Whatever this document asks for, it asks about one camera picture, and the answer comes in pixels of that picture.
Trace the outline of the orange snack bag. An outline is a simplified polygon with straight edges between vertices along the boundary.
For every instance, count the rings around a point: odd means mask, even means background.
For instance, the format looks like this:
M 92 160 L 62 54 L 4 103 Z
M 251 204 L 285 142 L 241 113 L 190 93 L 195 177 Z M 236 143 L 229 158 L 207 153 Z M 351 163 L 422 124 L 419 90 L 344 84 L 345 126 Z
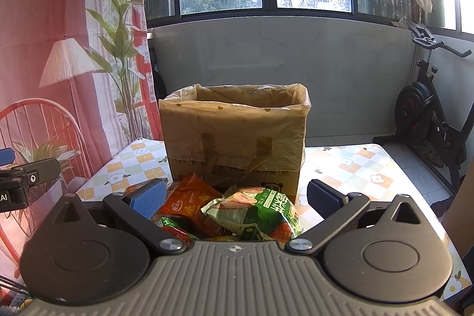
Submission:
M 152 222 L 172 235 L 191 241 L 199 238 L 215 238 L 226 233 L 213 219 L 205 216 L 201 208 L 220 193 L 191 174 L 181 182 L 167 185 L 166 202 L 153 215 Z M 135 190 L 133 185 L 125 193 Z

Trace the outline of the green snack bag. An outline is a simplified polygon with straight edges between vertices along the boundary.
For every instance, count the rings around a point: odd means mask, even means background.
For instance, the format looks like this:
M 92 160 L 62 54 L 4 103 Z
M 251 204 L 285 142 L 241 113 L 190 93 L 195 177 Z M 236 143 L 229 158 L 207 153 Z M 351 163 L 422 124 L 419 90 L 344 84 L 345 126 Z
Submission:
M 241 240 L 275 240 L 284 245 L 304 232 L 294 204 L 270 188 L 232 187 L 201 211 Z

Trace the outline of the checkered floral tablecloth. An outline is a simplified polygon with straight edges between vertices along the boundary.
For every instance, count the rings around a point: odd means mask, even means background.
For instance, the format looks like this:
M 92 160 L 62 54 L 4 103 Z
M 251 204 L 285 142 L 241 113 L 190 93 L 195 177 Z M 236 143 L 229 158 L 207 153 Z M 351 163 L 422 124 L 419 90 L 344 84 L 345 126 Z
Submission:
M 154 178 L 172 180 L 165 144 L 137 139 L 107 162 L 77 194 L 84 201 L 102 200 L 115 191 L 122 192 L 131 185 Z M 442 224 L 418 189 L 381 146 L 359 144 L 306 148 L 295 203 L 305 230 L 322 221 L 322 216 L 309 206 L 307 199 L 307 185 L 313 179 L 322 180 L 341 193 L 360 192 L 375 201 L 391 201 L 397 194 L 411 196 L 451 254 L 453 269 L 442 299 L 453 301 L 456 295 L 473 287 L 472 277 Z

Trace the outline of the red patterned curtain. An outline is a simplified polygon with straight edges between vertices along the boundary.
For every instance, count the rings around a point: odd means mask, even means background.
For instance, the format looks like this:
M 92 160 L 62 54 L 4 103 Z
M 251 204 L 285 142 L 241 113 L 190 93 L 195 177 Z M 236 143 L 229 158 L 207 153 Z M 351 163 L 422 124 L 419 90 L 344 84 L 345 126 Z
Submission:
M 1 0 L 1 146 L 58 178 L 1 215 L 1 275 L 65 193 L 136 139 L 160 139 L 144 0 Z

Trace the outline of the cardboard box with plastic liner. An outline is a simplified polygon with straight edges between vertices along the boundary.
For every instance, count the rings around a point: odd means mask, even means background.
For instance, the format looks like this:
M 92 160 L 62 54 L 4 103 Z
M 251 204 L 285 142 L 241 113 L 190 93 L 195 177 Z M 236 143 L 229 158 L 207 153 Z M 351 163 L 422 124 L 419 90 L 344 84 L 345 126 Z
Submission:
M 297 198 L 311 109 L 304 85 L 194 84 L 158 105 L 173 180 L 195 173 L 221 191 L 264 187 Z

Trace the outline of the black exercise bike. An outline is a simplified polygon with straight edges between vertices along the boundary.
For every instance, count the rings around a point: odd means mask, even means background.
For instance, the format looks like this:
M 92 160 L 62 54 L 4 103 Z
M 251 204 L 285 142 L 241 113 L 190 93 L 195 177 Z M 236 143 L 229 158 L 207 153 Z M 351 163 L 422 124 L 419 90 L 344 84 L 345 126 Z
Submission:
M 438 68 L 428 59 L 417 60 L 416 67 L 416 80 L 398 93 L 395 134 L 375 136 L 373 142 L 404 144 L 456 194 L 462 182 L 459 170 L 467 159 L 466 143 L 473 130 L 473 112 L 468 113 L 460 130 L 448 124 L 434 85 Z

